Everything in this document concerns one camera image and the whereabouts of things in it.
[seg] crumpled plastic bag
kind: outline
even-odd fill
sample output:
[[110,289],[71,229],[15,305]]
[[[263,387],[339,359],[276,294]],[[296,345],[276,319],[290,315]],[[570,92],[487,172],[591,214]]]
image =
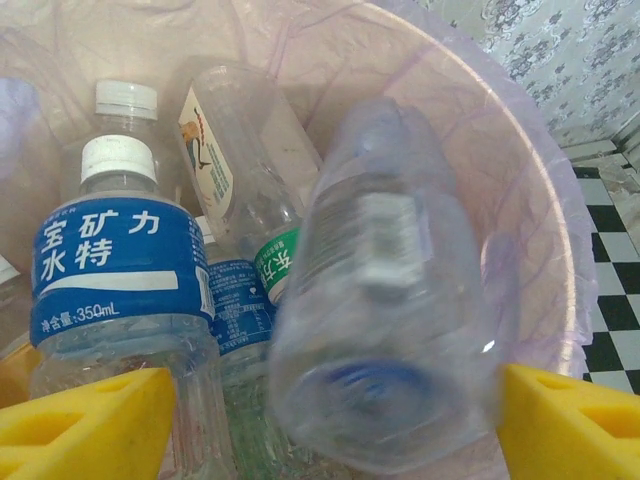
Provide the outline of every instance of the crumpled plastic bag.
[[[420,109],[456,173],[478,245],[496,232],[509,239],[485,248],[486,277],[513,275],[490,261],[496,249],[519,259],[514,359],[581,375],[597,293],[589,216],[571,165],[533,101],[469,38],[411,0],[375,3],[388,10],[349,0],[4,2],[0,77],[32,85],[39,116],[27,108],[29,120],[10,119],[2,145],[0,254],[29,272],[33,235],[59,202],[60,146],[92,127],[97,79],[155,87],[171,138],[194,68],[226,58],[277,77],[321,155],[356,101],[386,95]],[[8,104],[29,98],[11,95]],[[490,290],[496,312],[513,315],[514,292],[499,282]],[[27,319],[10,313],[3,317],[26,330]],[[493,475],[504,468],[500,457],[487,439],[406,478],[501,478]]]

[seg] plastic water bottle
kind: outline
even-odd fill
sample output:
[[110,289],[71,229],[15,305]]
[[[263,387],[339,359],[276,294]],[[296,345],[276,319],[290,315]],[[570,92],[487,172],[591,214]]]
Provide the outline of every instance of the plastic water bottle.
[[132,137],[87,143],[81,185],[34,242],[32,396],[167,367],[178,405],[159,478],[235,478],[196,222],[157,196],[151,150]]
[[241,478],[351,479],[349,472],[290,442],[267,411],[267,349],[275,308],[253,264],[216,243],[204,217],[209,285],[216,305],[211,332],[221,355],[224,401]]
[[234,103],[237,85],[227,71],[205,72],[189,89],[178,120],[183,155],[216,241],[255,263],[277,304],[297,243],[302,203],[276,173],[244,109]]
[[180,203],[184,167],[179,152],[171,151],[156,132],[158,94],[145,85],[99,80],[96,83],[96,118],[98,128],[86,138],[64,147],[60,171],[62,203],[78,196],[81,180],[82,151],[94,138],[103,135],[126,135],[142,141],[153,152],[158,193]]
[[394,474],[489,430],[495,329],[474,232],[422,114],[364,103],[332,151],[278,312],[270,398],[294,440]]

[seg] blue bottle label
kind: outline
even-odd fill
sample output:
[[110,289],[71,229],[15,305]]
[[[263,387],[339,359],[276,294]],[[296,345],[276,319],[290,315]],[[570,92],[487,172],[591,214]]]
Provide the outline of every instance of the blue bottle label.
[[271,339],[275,307],[251,262],[210,265],[209,286],[216,305],[211,333],[218,340],[220,355]]
[[31,343],[116,318],[185,314],[211,322],[202,233],[181,208],[110,197],[54,211],[34,241]]

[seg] floral wallpaper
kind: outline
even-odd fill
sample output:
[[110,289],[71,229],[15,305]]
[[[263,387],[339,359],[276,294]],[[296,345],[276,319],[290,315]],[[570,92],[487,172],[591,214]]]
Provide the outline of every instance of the floral wallpaper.
[[538,103],[562,146],[640,111],[640,0],[414,0],[471,35]]

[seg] black and white tile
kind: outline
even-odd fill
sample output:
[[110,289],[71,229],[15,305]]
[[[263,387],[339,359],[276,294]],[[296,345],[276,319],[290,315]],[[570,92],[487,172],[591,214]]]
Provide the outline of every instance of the black and white tile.
[[600,293],[585,379],[640,395],[640,255],[597,168],[575,168],[592,218]]

